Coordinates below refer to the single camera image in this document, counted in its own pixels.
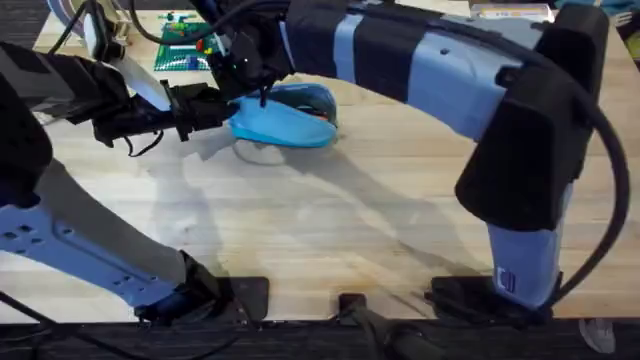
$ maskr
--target wooden tabletop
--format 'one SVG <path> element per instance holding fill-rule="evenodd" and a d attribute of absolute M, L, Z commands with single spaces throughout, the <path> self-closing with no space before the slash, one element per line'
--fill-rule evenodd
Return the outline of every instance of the wooden tabletop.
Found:
<path fill-rule="evenodd" d="M 468 14 L 462 2 L 428 5 Z M 141 12 L 144 26 L 160 33 L 161 13 Z M 61 31 L 50 17 L 35 49 L 48 50 Z M 152 69 L 157 46 L 138 34 L 131 41 L 128 53 Z M 62 52 L 85 54 L 77 39 Z M 213 83 L 207 72 L 155 76 L 172 84 Z M 46 129 L 55 156 L 78 182 L 136 228 L 186 250 L 214 273 L 268 277 L 269 319 L 325 319 L 343 292 L 365 293 L 385 316 L 419 317 L 419 311 L 431 317 L 421 293 L 433 276 L 491 274 L 486 227 L 453 195 L 471 141 L 429 115 L 341 81 L 304 75 L 286 81 L 332 89 L 341 124 L 334 146 L 259 149 L 236 142 L 226 128 L 180 143 L 169 131 L 148 155 L 130 159 L 122 143 L 107 149 L 96 142 L 90 124 L 57 122 Z M 638 94 L 640 77 L 612 29 L 601 106 L 623 139 L 632 185 L 640 179 Z M 558 316 L 640 316 L 638 201 L 634 196 L 616 247 L 557 305 Z M 611 205 L 609 161 L 594 139 L 566 219 L 565 273 L 593 250 Z M 0 288 L 59 321 L 133 320 L 119 298 L 15 255 L 1 255 Z M 0 308 L 0 321 L 27 320 Z"/>

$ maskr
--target black cover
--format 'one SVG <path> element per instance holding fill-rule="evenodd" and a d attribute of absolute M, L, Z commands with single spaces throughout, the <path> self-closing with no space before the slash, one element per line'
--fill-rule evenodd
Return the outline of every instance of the black cover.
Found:
<path fill-rule="evenodd" d="M 0 206 L 35 205 L 33 191 L 52 159 L 49 137 L 0 75 Z"/>
<path fill-rule="evenodd" d="M 427 31 L 427 20 L 440 16 L 401 5 L 367 6 L 354 34 L 356 84 L 407 102 L 413 54 Z"/>
<path fill-rule="evenodd" d="M 546 28 L 536 50 L 566 69 L 595 101 L 608 29 L 600 9 L 568 5 Z M 564 189 L 582 169 L 592 128 L 562 74 L 525 66 L 512 75 L 456 184 L 456 196 L 491 224 L 553 230 L 562 215 Z M 496 81 L 503 84 L 504 78 Z"/>
<path fill-rule="evenodd" d="M 335 78 L 335 30 L 344 19 L 346 1 L 296 0 L 287 13 L 287 37 L 296 71 Z"/>

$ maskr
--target floor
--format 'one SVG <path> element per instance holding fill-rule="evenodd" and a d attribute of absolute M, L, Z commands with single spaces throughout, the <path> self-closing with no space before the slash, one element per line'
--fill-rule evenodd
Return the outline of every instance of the floor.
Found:
<path fill-rule="evenodd" d="M 138 0 L 141 9 L 178 9 L 186 0 Z M 31 47 L 48 9 L 45 0 L 3 0 L 0 2 L 0 40 Z M 31 349 L 40 338 L 6 342 L 38 331 L 32 325 L 0 327 L 0 358 L 34 359 Z M 128 351 L 147 357 L 170 358 L 208 350 L 231 333 L 246 334 L 243 329 L 228 329 L 210 323 L 176 325 L 172 328 L 142 330 L 135 324 L 86 324 L 82 331 Z M 576 321 L 559 320 L 553 324 L 516 331 L 447 330 L 425 327 L 427 337 L 445 349 L 464 350 L 479 359 L 638 359 L 640 326 L 616 324 L 618 351 L 613 356 L 591 351 L 582 340 Z M 90 345 L 54 337 L 39 351 L 40 359 L 115 359 Z M 244 337 L 219 359 L 369 359 L 367 342 L 358 328 L 328 327 L 318 323 L 269 325 L 264 331 Z"/>

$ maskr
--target blue object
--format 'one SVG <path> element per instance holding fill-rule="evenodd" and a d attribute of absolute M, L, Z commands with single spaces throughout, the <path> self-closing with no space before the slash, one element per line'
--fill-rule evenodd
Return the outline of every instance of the blue object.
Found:
<path fill-rule="evenodd" d="M 239 98 L 238 112 L 229 119 L 235 137 L 291 147 L 323 147 L 336 136 L 336 103 L 329 89 L 318 84 L 275 86 L 260 106 L 260 94 Z M 320 119 L 300 107 L 310 107 L 327 115 Z"/>
<path fill-rule="evenodd" d="M 187 55 L 187 70 L 198 70 L 198 66 L 198 57 Z"/>

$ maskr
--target black robot arm segment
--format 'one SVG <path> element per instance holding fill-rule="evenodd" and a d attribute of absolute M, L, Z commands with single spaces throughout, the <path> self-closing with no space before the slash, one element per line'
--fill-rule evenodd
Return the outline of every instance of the black robot arm segment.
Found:
<path fill-rule="evenodd" d="M 77 56 L 0 42 L 0 73 L 32 111 L 74 124 L 118 111 L 129 100 L 117 70 Z"/>

